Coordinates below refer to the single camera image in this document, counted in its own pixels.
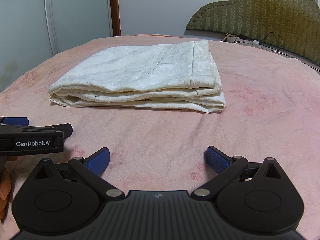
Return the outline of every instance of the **human hand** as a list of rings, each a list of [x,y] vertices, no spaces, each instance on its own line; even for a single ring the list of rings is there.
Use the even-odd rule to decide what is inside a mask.
[[[13,162],[18,159],[17,156],[7,157],[7,161]],[[11,179],[6,168],[3,168],[0,176],[0,220],[5,216],[5,207],[7,206],[9,193],[11,191]]]

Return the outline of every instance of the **blanket fold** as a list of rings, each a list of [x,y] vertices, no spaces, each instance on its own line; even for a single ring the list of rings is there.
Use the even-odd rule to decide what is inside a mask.
[[[222,84],[208,41],[102,50],[48,90],[62,106],[125,106],[221,112]]]

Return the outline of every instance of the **olive green headboard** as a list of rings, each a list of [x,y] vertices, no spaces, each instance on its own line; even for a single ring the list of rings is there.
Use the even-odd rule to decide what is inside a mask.
[[[242,34],[261,41],[281,36],[282,49],[320,65],[320,9],[314,0],[229,0],[209,3],[191,18],[187,30]],[[281,46],[276,35],[263,41]]]

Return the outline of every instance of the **blue rubber pad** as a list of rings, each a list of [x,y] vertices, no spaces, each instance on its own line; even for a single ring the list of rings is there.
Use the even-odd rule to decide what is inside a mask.
[[[11,125],[29,125],[29,120],[26,117],[6,117],[2,123]]]
[[[228,168],[231,165],[230,160],[227,160],[211,148],[207,149],[205,157],[207,163],[217,174],[223,172],[226,168]]]
[[[94,158],[88,160],[86,167],[96,175],[100,175],[110,163],[110,152],[104,148]]]

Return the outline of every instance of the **pink bedsheet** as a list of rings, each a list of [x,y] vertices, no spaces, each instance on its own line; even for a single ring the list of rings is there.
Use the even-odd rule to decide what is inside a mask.
[[[197,39],[137,35],[97,39],[62,52],[21,76],[0,94],[1,116],[27,116],[30,125],[69,122],[73,135],[54,162],[89,156],[108,147],[103,178],[122,189],[192,191],[214,176],[204,151],[214,145],[251,162],[275,157],[304,204],[298,232],[320,238],[320,75],[297,59],[257,48],[209,41],[227,108],[220,114],[116,107],[68,108],[51,104],[48,87],[92,54],[114,46],[178,43]],[[37,162],[21,157],[7,167],[12,197]],[[9,207],[0,239],[18,232]]]

